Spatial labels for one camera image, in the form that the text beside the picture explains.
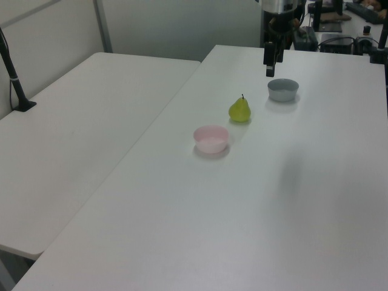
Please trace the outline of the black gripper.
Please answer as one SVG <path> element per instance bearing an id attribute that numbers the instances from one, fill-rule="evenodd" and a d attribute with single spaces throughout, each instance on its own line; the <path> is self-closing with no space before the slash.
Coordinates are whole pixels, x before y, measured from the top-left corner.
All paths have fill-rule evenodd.
<path id="1" fill-rule="evenodd" d="M 280 42 L 276 45 L 272 42 L 278 40 L 276 34 L 270 31 L 286 33 L 290 30 L 290 21 L 294 19 L 294 12 L 283 14 L 274 14 L 266 12 L 266 42 L 264 43 L 264 58 L 263 64 L 266 67 L 266 76 L 274 77 L 275 63 L 282 63 L 284 55 L 284 43 Z"/>

